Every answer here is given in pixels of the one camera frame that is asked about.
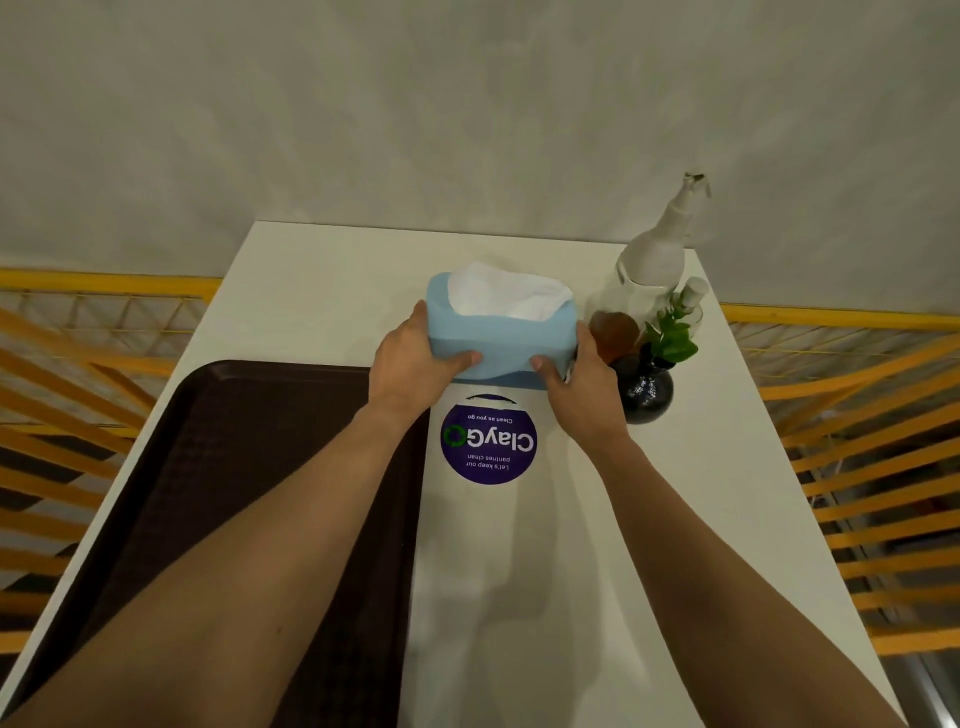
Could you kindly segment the person's right hand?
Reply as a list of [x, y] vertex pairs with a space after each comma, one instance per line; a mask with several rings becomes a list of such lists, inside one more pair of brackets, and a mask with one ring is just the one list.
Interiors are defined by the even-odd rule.
[[631, 441], [617, 376], [597, 353], [594, 336], [577, 322], [577, 351], [568, 384], [544, 384], [552, 412], [566, 435], [588, 455]]

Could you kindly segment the person's left hand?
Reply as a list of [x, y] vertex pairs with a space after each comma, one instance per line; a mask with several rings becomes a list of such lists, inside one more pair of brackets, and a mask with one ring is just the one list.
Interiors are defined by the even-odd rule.
[[378, 346], [368, 376], [368, 401], [414, 420], [433, 407], [459, 375], [439, 375], [428, 337], [428, 310], [419, 300], [410, 316]]

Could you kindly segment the light blue tissue box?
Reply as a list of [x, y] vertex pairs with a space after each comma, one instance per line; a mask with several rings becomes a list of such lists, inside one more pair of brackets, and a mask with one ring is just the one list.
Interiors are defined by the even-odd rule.
[[548, 321], [462, 316], [450, 307], [450, 273], [437, 273], [429, 280], [425, 303], [435, 356], [449, 358], [464, 351], [483, 356], [481, 363], [457, 376], [458, 382], [533, 388], [539, 384], [530, 363], [534, 356], [551, 358], [558, 366], [561, 362], [572, 364], [579, 319], [574, 299]]

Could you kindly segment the person's right forearm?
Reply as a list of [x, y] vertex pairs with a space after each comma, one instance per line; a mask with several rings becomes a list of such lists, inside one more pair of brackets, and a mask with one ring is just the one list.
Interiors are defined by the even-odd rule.
[[581, 447], [706, 728], [907, 728], [863, 672], [686, 504], [627, 434]]

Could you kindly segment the brown glass bottle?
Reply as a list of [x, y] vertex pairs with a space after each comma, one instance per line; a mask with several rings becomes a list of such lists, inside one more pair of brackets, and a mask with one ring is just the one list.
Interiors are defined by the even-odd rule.
[[634, 317], [620, 311], [596, 310], [588, 323], [598, 356], [607, 365], [630, 355], [641, 338]]

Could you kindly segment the white tissue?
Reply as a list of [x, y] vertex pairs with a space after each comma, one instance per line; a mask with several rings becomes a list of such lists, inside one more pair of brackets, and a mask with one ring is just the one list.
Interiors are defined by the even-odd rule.
[[517, 273], [471, 262], [447, 278], [450, 308], [467, 317], [500, 317], [545, 322], [573, 301], [558, 279]]

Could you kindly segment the round purple sticker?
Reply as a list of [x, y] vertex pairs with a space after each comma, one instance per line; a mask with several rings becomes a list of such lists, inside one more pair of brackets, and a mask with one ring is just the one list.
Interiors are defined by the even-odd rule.
[[440, 451], [452, 471], [482, 486], [511, 483], [536, 459], [534, 419], [515, 400], [496, 393], [472, 394], [455, 402], [439, 429]]

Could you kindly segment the black round vase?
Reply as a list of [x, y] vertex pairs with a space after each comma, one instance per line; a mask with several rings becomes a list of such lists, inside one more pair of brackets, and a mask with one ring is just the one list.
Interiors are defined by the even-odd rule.
[[672, 362], [640, 354], [624, 355], [608, 365], [616, 375], [617, 391], [628, 425], [654, 422], [674, 399]]

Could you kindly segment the green artificial plant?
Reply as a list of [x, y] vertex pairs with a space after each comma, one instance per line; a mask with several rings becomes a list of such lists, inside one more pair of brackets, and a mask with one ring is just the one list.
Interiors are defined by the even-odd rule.
[[654, 322], [644, 323], [640, 351], [655, 367], [668, 370], [699, 353], [691, 324], [685, 321], [692, 312], [683, 305], [682, 294], [674, 293], [656, 313]]

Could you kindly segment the white spray bottle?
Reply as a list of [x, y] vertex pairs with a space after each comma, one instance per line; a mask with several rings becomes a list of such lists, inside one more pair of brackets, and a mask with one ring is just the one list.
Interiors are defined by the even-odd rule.
[[626, 318], [642, 331], [667, 304], [685, 270], [686, 241], [700, 195], [712, 195], [708, 175], [684, 173], [657, 222], [621, 250], [611, 277], [587, 306], [595, 335], [612, 334]]

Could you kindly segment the yellow metal railing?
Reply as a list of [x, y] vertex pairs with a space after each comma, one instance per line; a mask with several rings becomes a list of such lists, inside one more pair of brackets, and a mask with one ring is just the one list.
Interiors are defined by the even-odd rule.
[[[59, 579], [217, 277], [0, 268], [0, 567]], [[960, 650], [960, 318], [722, 304], [881, 657]]]

